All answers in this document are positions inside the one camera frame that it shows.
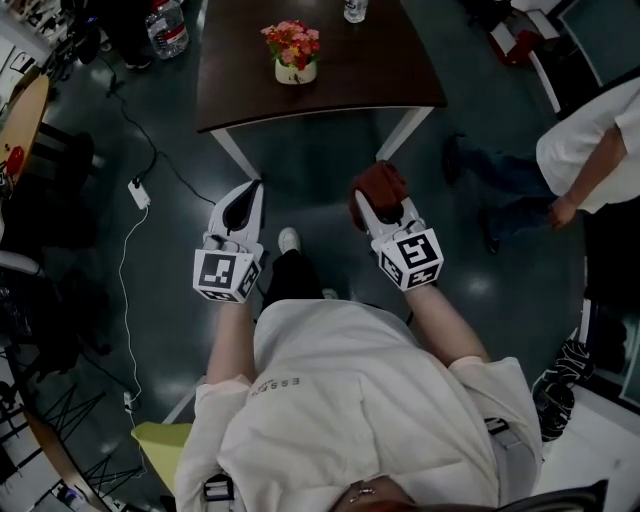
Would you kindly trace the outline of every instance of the black shoe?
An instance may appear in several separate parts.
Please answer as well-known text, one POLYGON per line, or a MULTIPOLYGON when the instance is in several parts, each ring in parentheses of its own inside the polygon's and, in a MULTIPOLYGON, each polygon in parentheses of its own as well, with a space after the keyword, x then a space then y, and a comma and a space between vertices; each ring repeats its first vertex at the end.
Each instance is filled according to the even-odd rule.
POLYGON ((143 55, 140 55, 129 62, 125 62, 125 65, 127 66, 127 69, 143 70, 147 69, 152 62, 153 59, 151 57, 144 57, 143 55))
POLYGON ((547 382, 534 394, 542 441, 555 441, 564 432, 575 405, 573 392, 559 382, 547 382))
POLYGON ((587 345, 577 340, 567 340, 562 345, 549 373, 555 377, 555 380, 567 385, 587 380, 593 374, 593 370, 594 366, 590 360, 587 345))
POLYGON ((478 212, 478 224, 482 230, 482 236, 484 238, 484 245, 491 254, 498 254, 500 250, 500 240, 491 238, 489 234, 489 215, 486 210, 480 210, 478 212))
POLYGON ((449 135, 442 145, 442 172, 447 185, 454 185, 460 177, 461 169, 458 158, 458 139, 463 137, 460 133, 449 135))

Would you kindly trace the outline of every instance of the forearm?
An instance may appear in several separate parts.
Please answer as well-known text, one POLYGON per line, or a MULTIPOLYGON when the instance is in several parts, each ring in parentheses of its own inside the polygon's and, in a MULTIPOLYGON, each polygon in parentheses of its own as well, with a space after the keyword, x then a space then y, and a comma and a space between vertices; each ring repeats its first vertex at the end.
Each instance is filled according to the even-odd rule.
POLYGON ((579 207, 589 194, 615 169, 627 156, 627 149, 620 129, 614 125, 609 128, 582 167, 565 197, 579 207))
POLYGON ((442 364, 449 366, 467 356, 489 361, 476 333, 437 288, 419 286, 405 297, 425 335, 425 348, 442 364))
POLYGON ((209 365, 207 383, 217 384, 244 375, 256 379, 253 357, 254 324, 250 304, 224 303, 218 312, 216 334, 209 365))

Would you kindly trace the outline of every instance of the dark wooden tabletop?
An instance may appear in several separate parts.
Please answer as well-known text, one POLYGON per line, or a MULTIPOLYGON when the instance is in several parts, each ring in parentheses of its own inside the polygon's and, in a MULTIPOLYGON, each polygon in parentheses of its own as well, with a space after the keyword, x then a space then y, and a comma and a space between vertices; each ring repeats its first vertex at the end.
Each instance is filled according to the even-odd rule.
POLYGON ((440 82, 399 0, 370 0, 351 24, 343 0, 209 0, 202 35, 199 132, 328 110, 444 107, 440 82), (320 31, 318 77, 276 81, 260 30, 299 19, 320 31))

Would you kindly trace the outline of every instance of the shoe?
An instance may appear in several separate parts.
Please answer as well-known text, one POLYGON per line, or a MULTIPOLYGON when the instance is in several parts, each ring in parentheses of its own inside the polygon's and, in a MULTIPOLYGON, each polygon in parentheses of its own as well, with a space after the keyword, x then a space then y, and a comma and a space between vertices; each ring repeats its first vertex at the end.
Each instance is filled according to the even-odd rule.
POLYGON ((442 172, 447 185, 452 186, 461 174, 458 158, 458 139, 464 137, 460 133, 450 135, 442 146, 442 172))
POLYGON ((333 288, 323 288, 322 296, 327 300, 340 300, 338 292, 333 288))
POLYGON ((302 252, 300 249, 300 236, 293 228, 284 228, 278 235, 278 247, 285 254, 291 250, 302 252))
POLYGON ((555 380, 570 384, 589 379, 593 370, 594 366, 590 360, 587 345, 577 340, 567 340, 562 345, 549 373, 555 376, 555 380))
POLYGON ((534 396, 542 442, 555 441, 564 432, 575 405, 573 392, 559 382, 546 383, 534 396))
POLYGON ((482 236, 484 238, 484 245, 491 254, 498 254, 500 250, 500 240, 491 238, 489 234, 489 214, 487 210, 480 210, 478 212, 478 224, 482 230, 482 236))
POLYGON ((127 66, 127 69, 142 70, 142 69, 147 69, 149 66, 151 66, 152 62, 153 62, 153 59, 151 57, 144 57, 140 55, 139 57, 136 57, 131 62, 125 62, 125 66, 127 66))

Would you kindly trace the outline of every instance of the plastic water bottle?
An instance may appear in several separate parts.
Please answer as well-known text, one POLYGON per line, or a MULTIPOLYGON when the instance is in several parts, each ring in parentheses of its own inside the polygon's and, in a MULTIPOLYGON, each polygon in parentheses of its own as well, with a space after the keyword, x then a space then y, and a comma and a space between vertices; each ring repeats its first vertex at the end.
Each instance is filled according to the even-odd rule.
POLYGON ((180 55, 189 44, 182 9, 174 0, 153 0, 145 25, 151 46, 161 59, 180 55))
POLYGON ((367 15, 369 0, 345 0, 344 17, 349 23, 360 23, 367 15))

